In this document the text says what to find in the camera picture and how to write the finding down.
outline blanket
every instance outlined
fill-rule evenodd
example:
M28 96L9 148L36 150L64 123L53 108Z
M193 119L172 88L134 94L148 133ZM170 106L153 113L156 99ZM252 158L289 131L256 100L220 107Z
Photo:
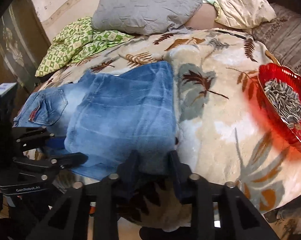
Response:
M92 17L80 18L68 24L53 39L53 43L42 59L35 76L43 77L67 64L80 62L88 56L129 41L133 37L119 31L100 32L94 30Z
M180 160L209 182L235 182L265 213L301 195L301 154L276 133L258 87L258 67L271 62L266 51L246 33L220 29L141 36L59 70L43 87L76 82L88 68L121 74L168 61ZM169 180L136 195L135 208L122 207L131 221L166 230L190 222L191 207L177 201Z
M276 17L267 0L203 0L215 6L216 22L235 29L250 29Z

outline gray pillow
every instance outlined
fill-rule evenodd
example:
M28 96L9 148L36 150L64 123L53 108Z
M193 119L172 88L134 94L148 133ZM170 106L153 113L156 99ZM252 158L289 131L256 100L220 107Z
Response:
M150 35L186 23L202 0L100 0L92 19L94 29Z

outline pillow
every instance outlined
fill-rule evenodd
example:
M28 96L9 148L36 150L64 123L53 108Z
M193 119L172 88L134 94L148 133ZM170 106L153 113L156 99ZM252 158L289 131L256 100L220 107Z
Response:
M165 33L186 23L202 3L202 0L100 0L92 23L99 31Z
M255 40L264 43L281 65L301 75L301 15L272 3L277 17L252 30Z

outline bedsheet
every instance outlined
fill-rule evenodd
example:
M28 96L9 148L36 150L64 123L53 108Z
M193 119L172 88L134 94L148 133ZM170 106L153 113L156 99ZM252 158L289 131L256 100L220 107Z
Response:
M265 213L301 195L301 154L275 132L258 88L258 67L271 62L266 50L246 33L220 29L141 36L56 72L42 88L76 82L88 68L121 74L168 61L181 161L209 182L236 182ZM169 180L150 188L136 192L147 212L135 203L126 217L166 230L190 222L191 208L178 203Z

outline brown patterned fabric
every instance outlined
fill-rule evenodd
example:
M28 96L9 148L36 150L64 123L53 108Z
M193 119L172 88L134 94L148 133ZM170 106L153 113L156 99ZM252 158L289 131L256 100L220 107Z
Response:
M301 75L301 15L276 3L271 6L276 19L254 28L252 36L264 43L281 65Z

